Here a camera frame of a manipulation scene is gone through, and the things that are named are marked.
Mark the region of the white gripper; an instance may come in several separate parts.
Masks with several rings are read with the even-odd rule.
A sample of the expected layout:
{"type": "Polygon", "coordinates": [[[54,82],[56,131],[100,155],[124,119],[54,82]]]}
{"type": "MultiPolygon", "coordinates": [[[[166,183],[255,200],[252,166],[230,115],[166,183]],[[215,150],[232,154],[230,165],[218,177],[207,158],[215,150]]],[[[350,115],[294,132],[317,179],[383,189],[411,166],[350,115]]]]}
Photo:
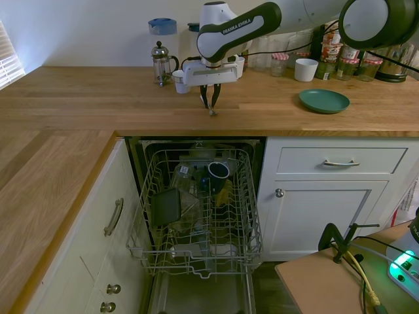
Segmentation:
{"type": "Polygon", "coordinates": [[[239,58],[233,62],[208,63],[205,59],[187,59],[181,66],[183,83],[187,86],[200,86],[200,97],[205,106],[209,108],[207,98],[207,85],[213,85],[211,107],[214,107],[221,92],[221,85],[236,82],[242,77],[244,59],[239,58]]]}

